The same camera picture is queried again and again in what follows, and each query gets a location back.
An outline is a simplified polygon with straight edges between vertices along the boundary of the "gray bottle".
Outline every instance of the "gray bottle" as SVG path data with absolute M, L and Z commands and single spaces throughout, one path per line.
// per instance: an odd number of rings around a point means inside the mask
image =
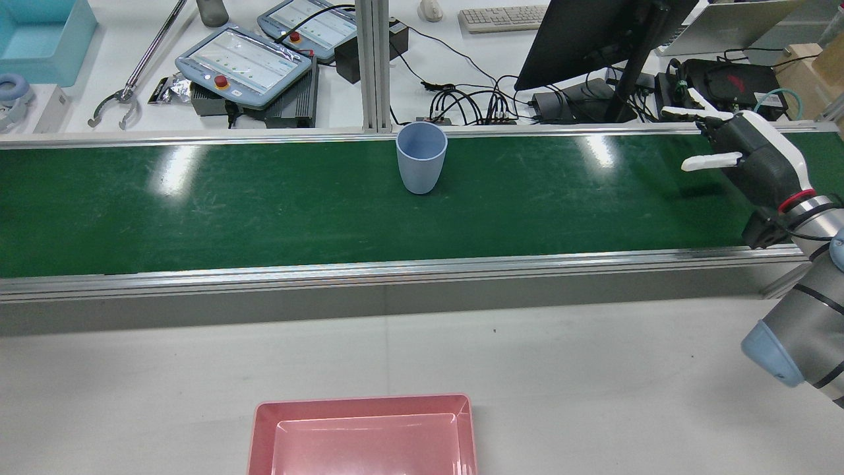
M 223 0 L 197 0 L 197 6 L 205 26 L 217 28 L 229 21 L 229 12 L 225 11 Z

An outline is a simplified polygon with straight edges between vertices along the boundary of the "red emergency stop button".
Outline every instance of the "red emergency stop button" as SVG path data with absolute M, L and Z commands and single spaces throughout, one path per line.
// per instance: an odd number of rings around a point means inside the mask
M 221 74 L 214 78 L 214 85 L 217 86 L 217 89 L 225 89 L 229 87 L 229 80 Z

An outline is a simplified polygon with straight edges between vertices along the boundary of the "pink tray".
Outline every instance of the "pink tray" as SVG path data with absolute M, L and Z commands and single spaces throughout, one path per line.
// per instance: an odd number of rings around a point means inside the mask
M 264 402 L 247 475 L 476 475 L 462 394 Z

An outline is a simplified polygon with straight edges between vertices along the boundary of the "computer monitor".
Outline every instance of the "computer monitor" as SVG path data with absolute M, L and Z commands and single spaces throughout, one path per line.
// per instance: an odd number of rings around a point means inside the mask
M 516 90 L 552 85 L 626 60 L 615 92 L 606 97 L 580 95 L 581 106 L 588 104 L 592 113 L 576 118 L 627 122 L 636 116 L 627 101 L 647 55 L 680 27 L 696 4 L 697 0 L 551 0 Z

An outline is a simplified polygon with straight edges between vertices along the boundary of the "teal cable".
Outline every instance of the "teal cable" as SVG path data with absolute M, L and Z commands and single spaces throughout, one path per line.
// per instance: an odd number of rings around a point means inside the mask
M 797 101 L 797 117 L 794 120 L 802 119 L 803 118 L 803 100 L 800 99 L 800 95 L 798 95 L 798 93 L 796 93 L 793 90 L 790 90 L 788 88 L 784 88 L 784 87 L 774 89 L 771 92 L 762 96 L 762 98 L 759 99 L 759 102 L 756 102 L 756 107 L 753 108 L 753 112 L 758 112 L 759 108 L 762 106 L 762 102 L 765 102 L 765 100 L 768 97 L 775 95 L 777 92 L 784 92 L 786 94 L 792 95 L 792 97 Z

